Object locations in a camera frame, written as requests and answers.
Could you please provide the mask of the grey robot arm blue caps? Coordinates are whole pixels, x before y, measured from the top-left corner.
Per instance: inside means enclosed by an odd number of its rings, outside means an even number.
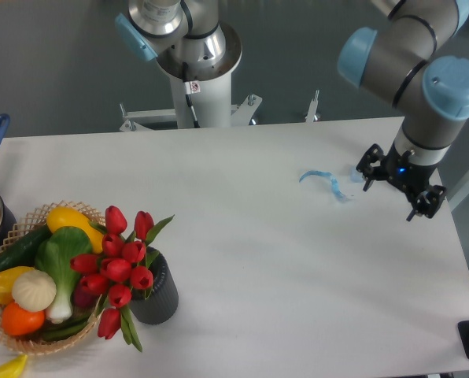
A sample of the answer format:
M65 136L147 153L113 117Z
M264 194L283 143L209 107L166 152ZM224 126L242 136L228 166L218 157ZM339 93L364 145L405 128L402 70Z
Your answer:
M404 115L389 152L373 144L356 170L365 190L386 181L404 193L410 218L441 208L447 190L429 180L469 119L469 60L434 56L468 16L468 1L399 1L387 30L356 30L338 58L342 77Z

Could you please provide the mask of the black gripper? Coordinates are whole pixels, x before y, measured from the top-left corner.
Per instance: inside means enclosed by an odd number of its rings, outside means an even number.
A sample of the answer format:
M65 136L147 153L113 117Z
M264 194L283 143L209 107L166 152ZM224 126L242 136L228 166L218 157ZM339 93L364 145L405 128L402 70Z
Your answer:
M364 179L363 191L375 181L386 181L406 194L412 206L406 221L414 217L432 219L441 208L447 194L446 187L433 185L430 178L439 162L439 150L428 150L408 141L394 141L389 153L384 154L373 144L362 156L356 171Z

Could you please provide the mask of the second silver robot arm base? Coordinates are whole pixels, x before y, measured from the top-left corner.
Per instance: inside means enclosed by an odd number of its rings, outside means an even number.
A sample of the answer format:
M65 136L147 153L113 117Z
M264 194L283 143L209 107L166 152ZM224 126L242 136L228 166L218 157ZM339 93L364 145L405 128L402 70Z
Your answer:
M242 57L241 39L220 20L218 1L129 1L115 27L135 56L184 82L227 75Z

